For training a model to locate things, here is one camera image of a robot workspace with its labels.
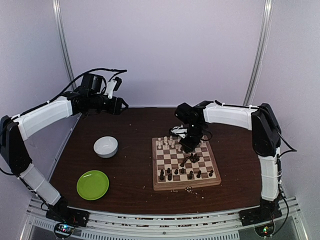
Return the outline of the dark rook chess piece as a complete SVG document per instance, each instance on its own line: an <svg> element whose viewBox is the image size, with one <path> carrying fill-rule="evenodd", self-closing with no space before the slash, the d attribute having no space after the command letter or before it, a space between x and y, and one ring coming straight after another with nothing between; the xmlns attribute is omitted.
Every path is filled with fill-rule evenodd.
<svg viewBox="0 0 320 240"><path fill-rule="evenodd" d="M161 182L164 182L164 181L166 180L165 171L164 171L163 169L160 171L159 180L160 180Z"/></svg>

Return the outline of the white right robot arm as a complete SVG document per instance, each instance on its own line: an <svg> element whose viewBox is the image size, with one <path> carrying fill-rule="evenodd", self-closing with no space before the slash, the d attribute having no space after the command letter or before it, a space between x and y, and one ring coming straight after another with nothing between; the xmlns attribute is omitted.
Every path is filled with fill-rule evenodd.
<svg viewBox="0 0 320 240"><path fill-rule="evenodd" d="M279 207L281 197L281 159L284 155L281 146L285 144L288 153L296 152L283 137L270 104L234 105L204 100L191 106L184 102L176 107L174 115L182 124L170 128L169 133L180 138L182 148L187 153L204 140L210 124L228 125L250 132L252 150L259 160L262 183L256 216L261 221L268 220Z"/></svg>

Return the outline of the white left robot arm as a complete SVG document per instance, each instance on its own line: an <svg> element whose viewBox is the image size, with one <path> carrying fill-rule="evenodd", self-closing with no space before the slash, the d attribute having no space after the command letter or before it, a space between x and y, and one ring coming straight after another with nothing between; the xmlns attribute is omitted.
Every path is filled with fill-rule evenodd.
<svg viewBox="0 0 320 240"><path fill-rule="evenodd" d="M122 84L125 69L98 67L72 80L81 83L74 90L66 86L52 99L14 116L0 120L0 155L9 167L5 175L19 179L36 194L61 222L72 218L68 201L36 167L26 143L35 135L58 122L90 111L120 115L128 104L114 93Z"/></svg>

